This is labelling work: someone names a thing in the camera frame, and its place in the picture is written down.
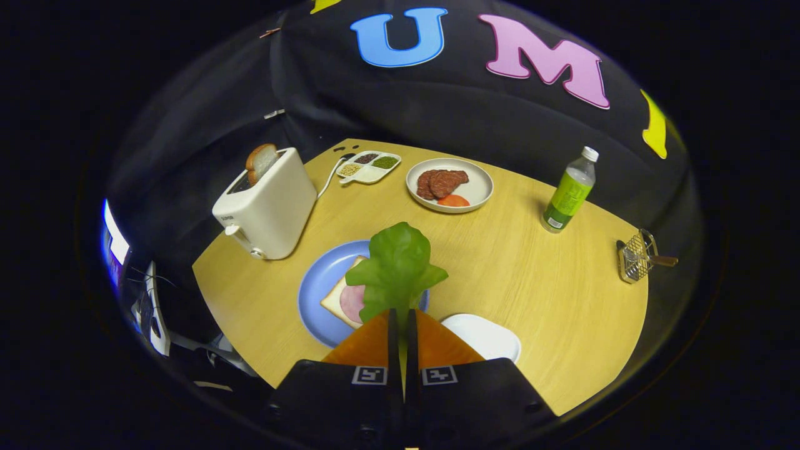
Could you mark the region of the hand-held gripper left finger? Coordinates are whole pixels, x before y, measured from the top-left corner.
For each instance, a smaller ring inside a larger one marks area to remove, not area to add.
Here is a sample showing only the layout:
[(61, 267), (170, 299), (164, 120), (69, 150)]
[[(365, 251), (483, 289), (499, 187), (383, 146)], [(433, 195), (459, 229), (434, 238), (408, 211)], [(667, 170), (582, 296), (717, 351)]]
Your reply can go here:
[(292, 447), (404, 447), (396, 311), (383, 311), (349, 338), (362, 355), (348, 364), (300, 359), (269, 397), (266, 425)]

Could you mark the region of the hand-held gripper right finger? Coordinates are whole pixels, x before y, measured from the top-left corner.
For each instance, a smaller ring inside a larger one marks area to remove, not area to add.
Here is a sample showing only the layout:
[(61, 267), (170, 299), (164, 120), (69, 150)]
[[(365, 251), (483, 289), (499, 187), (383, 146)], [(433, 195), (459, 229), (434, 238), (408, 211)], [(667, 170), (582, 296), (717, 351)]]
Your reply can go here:
[(404, 436), (416, 449), (517, 449), (557, 421), (506, 357), (485, 359), (429, 314), (407, 314)]

